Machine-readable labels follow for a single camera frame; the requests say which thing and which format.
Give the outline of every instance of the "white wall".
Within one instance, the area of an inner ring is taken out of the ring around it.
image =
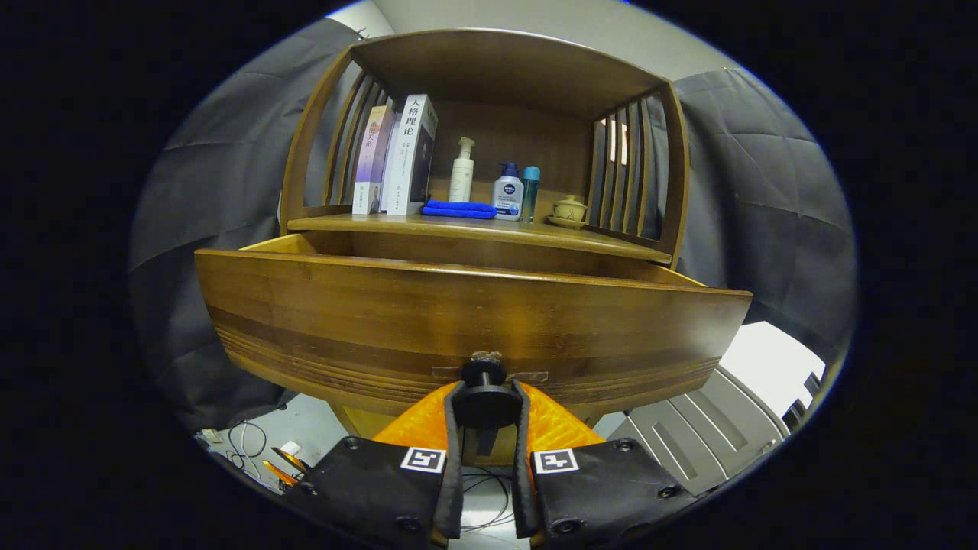
[[[366,5],[379,8],[396,33],[465,26],[535,32],[603,51],[671,80],[738,67],[696,36],[618,0],[365,0],[356,6],[366,11]]]
[[[363,0],[350,4],[349,6],[336,10],[327,16],[329,19],[336,20],[353,30],[360,30],[365,38],[377,38],[393,34],[394,29],[383,16],[372,0]]]

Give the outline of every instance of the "book spine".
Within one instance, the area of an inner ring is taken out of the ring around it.
[[[401,125],[397,130],[397,149],[394,151],[394,165],[391,169],[390,199],[387,213],[407,215],[410,208],[411,175],[414,167],[415,150],[418,145],[418,128],[421,125],[420,112],[427,101],[424,94],[408,96],[401,114]]]
[[[387,201],[390,199],[391,172],[394,168],[394,152],[397,151],[397,130],[401,127],[401,114],[393,114],[394,123],[390,127],[390,139],[387,140],[387,150],[383,156],[383,177],[380,179],[380,211],[387,212]]]
[[[370,213],[371,183],[374,179],[374,160],[378,155],[380,124],[387,107],[374,107],[367,118],[363,139],[360,143],[360,157],[357,159],[357,172],[353,183],[353,213]]]

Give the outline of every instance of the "blue towel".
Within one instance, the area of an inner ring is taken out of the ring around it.
[[[469,203],[455,203],[456,205],[467,205]],[[449,217],[474,217],[478,219],[492,219],[496,217],[496,210],[493,208],[492,211],[487,210],[456,210],[450,208],[432,208],[431,206],[425,206],[422,208],[422,214],[428,216],[449,216]]]
[[[441,201],[428,201],[426,206],[439,208],[442,210],[475,210],[478,212],[495,212],[496,208],[492,205],[483,203],[442,203]]]

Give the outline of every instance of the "wooden drawer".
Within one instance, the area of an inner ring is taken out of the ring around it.
[[[388,415],[477,350],[586,416],[695,390],[750,302],[632,258],[356,231],[201,250],[197,268],[232,361]]]

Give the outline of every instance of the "wooden cabinet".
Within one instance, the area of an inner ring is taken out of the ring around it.
[[[334,87],[357,70],[353,88]],[[459,137],[476,140],[472,199],[488,202],[498,162],[544,174],[532,225],[350,213],[357,129],[374,104],[427,93],[440,123],[429,182],[447,198]],[[667,205],[657,239],[646,98],[669,124]],[[309,156],[328,101],[345,116],[323,173]],[[582,418],[703,386],[751,295],[709,289],[673,268],[689,149],[667,80],[568,42],[496,30],[396,35],[354,44],[323,76],[286,168],[282,237],[197,251],[204,301],[229,357],[330,402],[373,435],[478,350]],[[305,187],[322,182],[322,203]],[[553,201],[587,198],[588,227],[546,224]]]

